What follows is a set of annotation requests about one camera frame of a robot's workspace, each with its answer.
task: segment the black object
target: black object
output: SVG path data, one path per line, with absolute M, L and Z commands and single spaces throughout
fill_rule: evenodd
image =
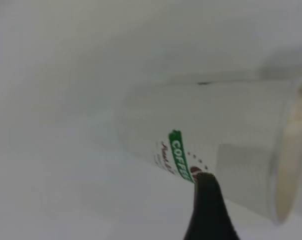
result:
M 202 172 L 195 178 L 194 210 L 184 240 L 240 240 L 216 177 Z

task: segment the white background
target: white background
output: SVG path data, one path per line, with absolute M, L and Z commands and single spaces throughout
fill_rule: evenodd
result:
M 193 186 L 120 150 L 115 106 L 141 82 L 283 66 L 302 72 L 302 0 L 0 0 L 0 240 L 182 239 Z M 229 210 L 242 239 L 302 240 L 302 215 Z

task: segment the paper cup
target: paper cup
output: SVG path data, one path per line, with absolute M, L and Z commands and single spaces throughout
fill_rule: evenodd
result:
M 276 224 L 290 213 L 301 172 L 302 80 L 149 86 L 128 96 L 117 126 L 141 159 L 190 182 L 211 172 L 227 198 Z

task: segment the green label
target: green label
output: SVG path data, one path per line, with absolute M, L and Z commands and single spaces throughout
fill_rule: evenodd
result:
M 186 154 L 183 147 L 181 131 L 173 130 L 169 134 L 170 147 L 172 150 L 173 159 L 181 177 L 190 182 L 194 182 L 189 172 Z

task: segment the white paper cup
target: white paper cup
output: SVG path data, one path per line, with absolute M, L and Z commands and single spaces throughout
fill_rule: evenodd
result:
M 124 102 L 118 134 L 128 151 L 185 180 L 215 174 L 227 198 L 279 224 L 301 172 L 302 80 L 141 88 Z

